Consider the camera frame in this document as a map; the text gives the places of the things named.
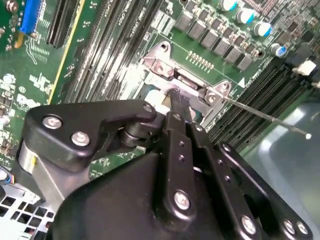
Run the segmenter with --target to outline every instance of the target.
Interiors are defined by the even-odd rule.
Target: blue capacitor
[[[257,22],[253,27],[254,35],[260,37],[267,37],[270,35],[272,26],[268,22],[260,21]]]
[[[254,18],[255,18],[255,12],[249,8],[241,8],[236,13],[236,19],[240,24],[249,24],[254,20]]]
[[[237,0],[220,0],[220,7],[223,11],[231,11],[237,6]]]
[[[272,44],[270,51],[278,58],[282,58],[287,53],[287,49],[279,43]]]

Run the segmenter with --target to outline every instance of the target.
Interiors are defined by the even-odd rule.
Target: metal probe
[[[265,120],[268,120],[268,121],[270,121],[272,123],[276,123],[278,125],[281,125],[284,128],[290,130],[291,132],[304,135],[305,139],[307,139],[307,140],[311,139],[311,137],[312,137],[312,135],[310,133],[305,132],[305,131],[303,131],[303,130],[301,130],[301,129],[299,129],[299,128],[291,125],[291,124],[285,123],[284,121],[282,121],[282,120],[280,120],[280,119],[278,119],[276,117],[270,116],[268,114],[265,114],[265,113],[263,113],[261,111],[258,111],[256,109],[254,109],[253,107],[247,106],[247,105],[245,105],[245,104],[243,104],[241,102],[238,102],[238,101],[232,100],[232,99],[230,99],[230,98],[228,98],[226,96],[223,96],[223,94],[221,94],[220,92],[218,92],[216,90],[213,90],[213,92],[216,95],[218,95],[219,97],[221,97],[222,99],[224,99],[225,101],[227,101],[228,103],[236,105],[237,107],[242,108],[242,109],[244,109],[244,110],[246,110],[246,111],[248,111],[248,112],[250,112],[252,114],[255,114],[255,115],[257,115],[257,116],[259,116],[259,117],[261,117],[261,118],[263,118]]]

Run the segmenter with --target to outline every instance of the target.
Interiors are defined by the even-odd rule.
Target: hex bolt
[[[58,129],[62,126],[61,120],[55,116],[46,116],[42,120],[42,124],[48,129]]]
[[[251,221],[251,219],[248,216],[243,216],[241,218],[242,225],[244,229],[251,235],[256,233],[256,226],[255,224]]]
[[[283,224],[289,233],[291,233],[292,235],[296,233],[293,224],[289,220],[284,220]]]
[[[308,235],[308,229],[306,228],[306,226],[302,222],[298,221],[296,223],[296,225],[298,226],[300,232],[302,232],[305,235]]]
[[[174,202],[181,210],[190,208],[190,200],[182,191],[176,191],[174,193]]]
[[[71,136],[72,142],[80,147],[85,147],[88,146],[90,143],[90,138],[88,134],[82,132],[82,131],[77,131]]]
[[[202,127],[201,127],[200,125],[195,125],[195,128],[196,128],[199,132],[202,131]]]
[[[143,109],[149,113],[152,113],[152,107],[149,104],[143,105]]]
[[[215,95],[210,95],[209,98],[208,98],[208,102],[210,104],[212,104],[215,100],[216,100],[216,96]]]
[[[224,150],[226,150],[227,152],[231,152],[231,149],[229,146],[227,146],[225,144],[223,144],[222,146],[223,146]]]

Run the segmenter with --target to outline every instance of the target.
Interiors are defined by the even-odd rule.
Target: black tool
[[[46,239],[313,239],[232,146],[212,146],[188,100],[169,95],[166,116],[143,100],[28,112],[13,174],[58,210]],[[145,154],[89,180],[92,161],[136,146]]]

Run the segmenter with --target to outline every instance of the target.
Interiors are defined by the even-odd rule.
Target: perforated metal panel
[[[3,186],[5,197],[0,202],[1,240],[43,240],[55,214],[46,204],[35,206],[30,192]]]

